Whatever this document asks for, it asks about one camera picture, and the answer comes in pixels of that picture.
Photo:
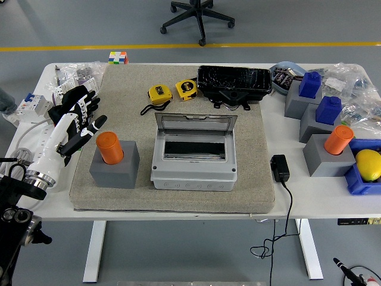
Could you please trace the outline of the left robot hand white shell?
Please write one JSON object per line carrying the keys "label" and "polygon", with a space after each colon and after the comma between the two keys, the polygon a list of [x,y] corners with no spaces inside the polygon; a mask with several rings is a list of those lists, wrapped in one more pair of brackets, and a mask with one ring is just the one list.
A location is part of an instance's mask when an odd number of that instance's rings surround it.
{"label": "left robot hand white shell", "polygon": [[62,104],[49,110],[54,128],[40,157],[27,168],[23,181],[46,188],[58,182],[60,172],[71,155],[80,150],[106,122],[105,115],[91,121],[99,102],[95,91],[79,86],[64,95]]}

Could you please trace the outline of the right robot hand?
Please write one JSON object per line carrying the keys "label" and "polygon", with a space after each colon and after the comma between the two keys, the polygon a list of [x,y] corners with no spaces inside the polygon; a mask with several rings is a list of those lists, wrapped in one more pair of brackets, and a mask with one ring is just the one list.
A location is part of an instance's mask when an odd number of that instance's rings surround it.
{"label": "right robot hand", "polygon": [[346,267],[339,259],[333,258],[334,263],[343,272],[344,277],[347,278],[351,285],[366,286],[366,285],[380,285],[380,282],[373,276],[365,277],[363,274],[356,275],[351,268]]}

